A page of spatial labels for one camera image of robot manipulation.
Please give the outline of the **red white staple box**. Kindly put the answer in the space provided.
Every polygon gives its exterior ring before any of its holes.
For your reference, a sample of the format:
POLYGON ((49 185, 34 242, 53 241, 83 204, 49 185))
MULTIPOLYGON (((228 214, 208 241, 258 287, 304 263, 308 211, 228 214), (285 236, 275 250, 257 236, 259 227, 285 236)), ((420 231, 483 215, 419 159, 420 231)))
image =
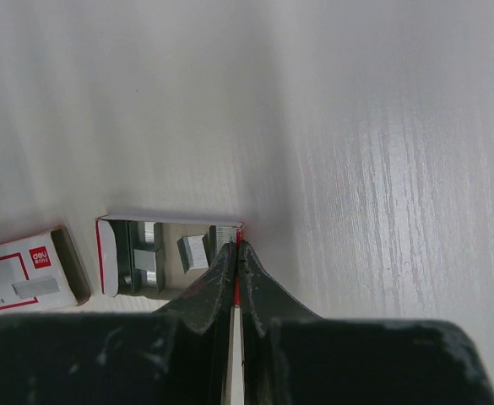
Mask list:
POLYGON ((0 315, 78 306, 89 297, 66 227, 0 244, 0 315))

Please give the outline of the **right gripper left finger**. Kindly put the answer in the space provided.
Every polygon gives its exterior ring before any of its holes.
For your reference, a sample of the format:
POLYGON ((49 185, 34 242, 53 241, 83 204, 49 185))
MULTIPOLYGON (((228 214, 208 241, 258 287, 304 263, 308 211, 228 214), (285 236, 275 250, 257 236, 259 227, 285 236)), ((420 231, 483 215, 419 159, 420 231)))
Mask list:
POLYGON ((151 313, 0 316, 0 404, 220 404, 236 245, 151 313))

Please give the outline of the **small staple strip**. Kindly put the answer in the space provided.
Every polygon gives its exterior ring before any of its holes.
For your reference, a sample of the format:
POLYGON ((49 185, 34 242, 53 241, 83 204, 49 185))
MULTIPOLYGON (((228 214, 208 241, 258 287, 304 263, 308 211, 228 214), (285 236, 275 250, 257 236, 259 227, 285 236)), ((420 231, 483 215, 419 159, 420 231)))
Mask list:
POLYGON ((202 235, 183 236, 176 244, 184 273, 209 267, 202 235))

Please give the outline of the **staple box tray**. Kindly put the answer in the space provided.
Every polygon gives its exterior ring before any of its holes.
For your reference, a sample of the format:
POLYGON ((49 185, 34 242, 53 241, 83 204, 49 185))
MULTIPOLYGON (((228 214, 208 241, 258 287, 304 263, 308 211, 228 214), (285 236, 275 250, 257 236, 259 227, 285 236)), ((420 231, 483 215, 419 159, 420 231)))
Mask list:
POLYGON ((95 220, 100 290, 109 297, 170 300, 213 264, 228 242, 238 243, 237 219, 195 218, 151 211, 108 213, 95 220), (184 273, 177 248, 183 236, 202 235, 209 267, 184 273))

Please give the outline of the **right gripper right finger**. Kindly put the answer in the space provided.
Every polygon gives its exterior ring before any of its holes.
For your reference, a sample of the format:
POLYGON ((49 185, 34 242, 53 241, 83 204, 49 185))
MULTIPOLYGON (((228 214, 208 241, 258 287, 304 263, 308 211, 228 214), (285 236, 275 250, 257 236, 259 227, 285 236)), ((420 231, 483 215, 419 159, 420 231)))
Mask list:
POLYGON ((238 252, 248 404, 494 404, 468 335, 448 321, 323 318, 238 252))

